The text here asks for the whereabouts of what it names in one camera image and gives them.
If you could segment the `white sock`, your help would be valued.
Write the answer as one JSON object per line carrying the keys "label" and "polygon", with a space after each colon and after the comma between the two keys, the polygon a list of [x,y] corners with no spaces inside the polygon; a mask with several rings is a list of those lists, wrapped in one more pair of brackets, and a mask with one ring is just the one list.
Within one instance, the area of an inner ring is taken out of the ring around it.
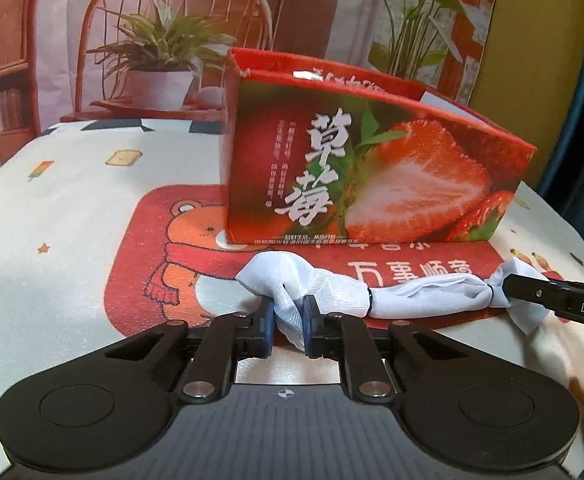
{"label": "white sock", "polygon": [[344,274],[312,266],[292,252],[260,252],[237,274],[249,292],[274,300],[275,321],[286,339],[304,349],[301,300],[313,296],[319,312],[339,312],[355,318],[413,320],[436,318],[487,308],[503,308],[524,334],[534,332],[549,310],[534,302],[509,299],[510,275],[546,281],[529,264],[511,258],[483,280],[471,273],[426,276],[388,287],[370,287]]}

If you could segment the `printed living room backdrop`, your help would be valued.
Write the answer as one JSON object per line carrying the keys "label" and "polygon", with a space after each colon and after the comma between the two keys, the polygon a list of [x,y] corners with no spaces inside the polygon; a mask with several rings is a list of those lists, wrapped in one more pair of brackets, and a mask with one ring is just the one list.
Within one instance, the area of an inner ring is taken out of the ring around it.
{"label": "printed living room backdrop", "polygon": [[0,160],[54,122],[211,120],[230,47],[362,66],[467,103],[495,0],[0,0]]}

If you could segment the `red strawberry cardboard box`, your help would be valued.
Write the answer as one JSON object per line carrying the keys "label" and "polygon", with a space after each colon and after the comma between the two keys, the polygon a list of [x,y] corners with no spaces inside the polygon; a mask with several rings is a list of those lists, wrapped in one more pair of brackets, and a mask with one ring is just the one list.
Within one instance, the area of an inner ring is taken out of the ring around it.
{"label": "red strawberry cardboard box", "polygon": [[241,244],[476,242],[535,148],[424,84],[234,48],[226,232]]}

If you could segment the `cartoon print table cloth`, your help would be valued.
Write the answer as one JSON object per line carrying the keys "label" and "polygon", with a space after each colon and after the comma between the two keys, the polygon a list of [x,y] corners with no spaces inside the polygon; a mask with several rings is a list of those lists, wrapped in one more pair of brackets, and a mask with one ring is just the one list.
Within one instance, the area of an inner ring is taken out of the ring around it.
{"label": "cartoon print table cloth", "polygon": [[[190,125],[57,125],[0,167],[0,396],[23,377],[124,336],[258,304],[219,278],[256,249],[222,232],[219,138]],[[158,282],[182,301],[144,294],[165,246],[186,248]],[[521,183],[496,233],[478,244],[277,246],[372,287],[447,272],[488,275],[518,256],[553,278],[584,282],[584,242]],[[525,337],[498,310],[423,320],[442,333],[566,383],[584,385],[584,325],[553,314]],[[7,467],[0,445],[0,472]]]}

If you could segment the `yellow wooden board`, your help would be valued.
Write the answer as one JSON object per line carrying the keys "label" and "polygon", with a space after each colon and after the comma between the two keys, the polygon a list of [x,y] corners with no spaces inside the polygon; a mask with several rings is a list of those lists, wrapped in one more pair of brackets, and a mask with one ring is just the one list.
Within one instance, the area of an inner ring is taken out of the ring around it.
{"label": "yellow wooden board", "polygon": [[496,0],[470,107],[534,144],[538,185],[556,146],[584,56],[584,0]]}

